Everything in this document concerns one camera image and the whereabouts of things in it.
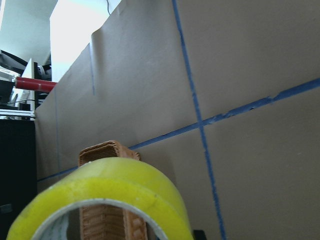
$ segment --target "blue line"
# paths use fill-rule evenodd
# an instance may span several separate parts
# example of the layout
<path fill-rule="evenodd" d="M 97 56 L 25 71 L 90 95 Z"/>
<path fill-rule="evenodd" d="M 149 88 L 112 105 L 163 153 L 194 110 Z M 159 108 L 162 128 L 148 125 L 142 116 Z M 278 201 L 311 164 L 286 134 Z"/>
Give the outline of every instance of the blue line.
<path fill-rule="evenodd" d="M 214 172 L 213 172 L 213 168 L 212 168 L 211 157 L 210 157 L 209 150 L 208 150 L 207 138 L 206 138 L 204 124 L 203 124 L 202 116 L 201 116 L 201 112 L 200 112 L 196 88 L 195 88 L 194 80 L 192 77 L 190 61 L 189 61 L 189 57 L 188 57 L 188 52 L 187 52 L 187 48 L 186 48 L 186 43 L 185 43 L 185 39 L 184 39 L 184 34 L 183 34 L 183 30 L 182 30 L 182 25 L 181 25 L 181 21 L 180 21 L 180 16 L 179 16 L 179 11 L 178 11 L 178 6 L 177 6 L 176 0 L 172 0 L 172 4 L 173 4 L 173 9 L 174 9 L 176 25 L 177 25 L 177 28 L 178 28 L 178 31 L 180 34 L 181 47 L 182 47 L 185 68 L 186 68 L 186 72 L 187 72 L 187 76 L 188 76 L 190 89 L 192 92 L 193 104 L 194 104 L 194 108 L 195 108 L 195 112 L 196 112 L 198 127 L 199 127 L 200 134 L 201 134 L 202 145 L 204 148 L 205 160 L 206 160 L 206 165 L 207 165 L 207 169 L 208 169 L 208 174 L 210 177 L 215 210 L 216 210 L 217 218 L 219 221 L 220 234 L 221 234 L 221 238 L 223 240 L 226 240 L 227 236 L 226 236 L 223 217 L 222 217 L 221 210 L 220 210 L 220 202 L 219 202 L 219 197 L 218 197 L 218 193 L 217 193 L 216 181 L 215 181 Z"/>
<path fill-rule="evenodd" d="M 58 171 L 61 169 L 60 155 L 59 155 L 59 124 L 58 124 L 58 107 L 57 107 L 57 91 L 54 90 L 54 109 L 55 109 L 55 143 L 56 143 L 56 159 L 58 161 Z"/>
<path fill-rule="evenodd" d="M 46 176 L 46 177 L 44 177 L 44 178 L 40 178 L 40 179 L 38 179 L 37 182 L 39 183 L 39 182 L 42 182 L 42 181 L 44 181 L 44 180 L 47 180 L 47 179 L 50 179 L 50 178 L 53 178 L 53 177 L 60 176 L 60 175 L 62 175 L 62 174 L 71 173 L 71 172 L 73 172 L 74 170 L 76 170 L 77 168 L 78 168 L 78 167 L 75 166 L 75 167 L 73 167 L 73 168 L 69 168 L 69 169 L 67 169 L 67 170 L 63 170 L 63 171 L 57 172 L 57 173 L 52 174 L 52 175 L 50 175 L 50 176 Z"/>
<path fill-rule="evenodd" d="M 315 89 L 315 88 L 318 88 L 318 87 L 320 87 L 320 78 L 317 78 L 315 80 L 308 81 L 306 83 L 303 83 L 303 84 L 300 84 L 298 86 L 294 86 L 292 88 L 284 90 L 284 91 L 280 92 L 275 97 L 268 96 L 268 97 L 262 98 L 260 100 L 251 102 L 249 104 L 234 108 L 234 109 L 228 111 L 227 113 L 218 114 L 216 116 L 209 117 L 209 118 L 203 120 L 203 124 L 205 126 L 209 125 L 209 124 L 213 124 L 213 123 L 216 123 L 218 121 L 230 118 L 232 116 L 236 116 L 236 115 L 239 115 L 239 114 L 243 114 L 243 113 L 249 112 L 249 111 L 251 111 L 253 109 L 257 109 L 257 108 L 260 108 L 262 106 L 265 106 L 265 105 L 268 105 L 268 104 L 272 104 L 274 102 L 277 102 L 277 101 L 280 101 L 280 100 L 283 100 L 283 99 L 286 99 L 286 98 L 290 98 L 290 97 L 292 97 L 294 95 L 297 95 L 297 94 L 300 94 L 300 93 L 303 93 L 303 92 L 306 92 L 306 91 L 309 91 L 309 90 L 312 90 L 312 89 Z"/>
<path fill-rule="evenodd" d="M 168 139 L 168 138 L 172 138 L 174 136 L 189 132 L 189 131 L 194 130 L 196 128 L 198 128 L 198 124 L 194 123 L 194 124 L 182 127 L 182 128 L 180 128 L 178 130 L 171 131 L 171 132 L 169 132 L 167 134 L 151 138 L 151 139 L 149 139 L 147 141 L 140 142 L 140 143 L 138 143 L 136 145 L 130 146 L 129 149 L 135 150 L 135 149 L 138 149 L 138 148 L 142 148 L 142 147 L 148 146 L 150 144 L 154 144 L 156 142 L 159 142 L 159 141 L 162 141 L 162 140 L 165 140 L 165 139 Z"/>
<path fill-rule="evenodd" d="M 96 95 L 96 86 L 95 86 L 95 75 L 94 75 L 94 67 L 92 63 L 92 43 L 89 43 L 89 56 L 90 56 L 90 66 L 91 66 L 91 81 L 92 81 L 92 93 L 93 96 Z"/>

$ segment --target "yellow tape roll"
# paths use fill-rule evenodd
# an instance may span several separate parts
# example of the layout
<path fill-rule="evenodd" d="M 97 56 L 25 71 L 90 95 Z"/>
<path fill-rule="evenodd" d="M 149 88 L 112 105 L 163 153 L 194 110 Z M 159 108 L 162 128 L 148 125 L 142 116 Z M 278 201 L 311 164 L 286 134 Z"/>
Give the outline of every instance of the yellow tape roll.
<path fill-rule="evenodd" d="M 160 239 L 193 239 L 184 202 L 163 173 L 141 161 L 108 157 L 85 164 L 40 193 L 12 224 L 7 240 L 40 239 L 58 217 L 93 203 L 140 215 Z"/>

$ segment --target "red cylinder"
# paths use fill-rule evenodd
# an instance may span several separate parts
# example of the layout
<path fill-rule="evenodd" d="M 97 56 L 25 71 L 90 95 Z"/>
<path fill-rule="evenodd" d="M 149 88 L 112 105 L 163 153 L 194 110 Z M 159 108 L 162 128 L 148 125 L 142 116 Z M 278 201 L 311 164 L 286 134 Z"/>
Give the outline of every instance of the red cylinder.
<path fill-rule="evenodd" d="M 39 79 L 27 78 L 27 77 L 16 77 L 15 87 L 17 89 L 51 92 L 57 83 L 52 81 L 44 81 Z"/>

